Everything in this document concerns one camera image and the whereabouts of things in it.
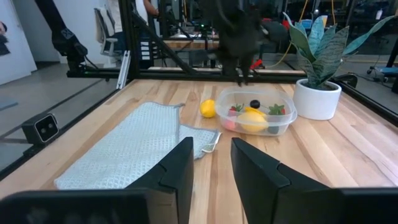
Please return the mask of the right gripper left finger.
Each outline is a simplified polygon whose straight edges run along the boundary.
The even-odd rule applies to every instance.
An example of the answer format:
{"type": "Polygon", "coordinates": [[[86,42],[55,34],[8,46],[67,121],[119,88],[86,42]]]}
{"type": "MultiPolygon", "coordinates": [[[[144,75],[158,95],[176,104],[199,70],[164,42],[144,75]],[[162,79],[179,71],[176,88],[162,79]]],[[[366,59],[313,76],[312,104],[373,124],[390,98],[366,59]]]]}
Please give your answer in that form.
{"type": "Polygon", "coordinates": [[[193,138],[186,137],[126,187],[126,223],[188,224],[193,191],[193,138]]]}

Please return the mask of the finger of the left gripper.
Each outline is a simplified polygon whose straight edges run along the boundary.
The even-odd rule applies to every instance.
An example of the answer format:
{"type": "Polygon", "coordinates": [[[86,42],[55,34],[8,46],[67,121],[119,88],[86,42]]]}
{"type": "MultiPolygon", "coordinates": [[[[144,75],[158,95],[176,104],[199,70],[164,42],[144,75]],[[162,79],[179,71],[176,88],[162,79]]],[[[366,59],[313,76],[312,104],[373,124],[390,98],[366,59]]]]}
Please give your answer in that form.
{"type": "Polygon", "coordinates": [[[244,84],[248,84],[248,76],[251,68],[251,61],[250,60],[243,60],[243,80],[244,84]]]}
{"type": "Polygon", "coordinates": [[[233,62],[231,64],[231,74],[232,74],[232,76],[234,78],[234,81],[237,83],[237,85],[238,86],[242,86],[242,81],[241,81],[241,78],[239,76],[239,72],[237,70],[237,66],[238,66],[237,62],[233,62]]]}

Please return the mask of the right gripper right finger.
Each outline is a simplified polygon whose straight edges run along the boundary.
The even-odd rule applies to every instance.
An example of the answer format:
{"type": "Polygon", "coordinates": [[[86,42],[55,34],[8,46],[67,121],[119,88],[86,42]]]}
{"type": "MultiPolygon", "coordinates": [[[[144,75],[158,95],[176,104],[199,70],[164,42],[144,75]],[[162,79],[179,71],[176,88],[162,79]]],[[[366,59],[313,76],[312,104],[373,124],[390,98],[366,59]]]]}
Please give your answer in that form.
{"type": "Polygon", "coordinates": [[[341,193],[262,152],[231,140],[231,163],[249,223],[341,223],[341,193]]]}

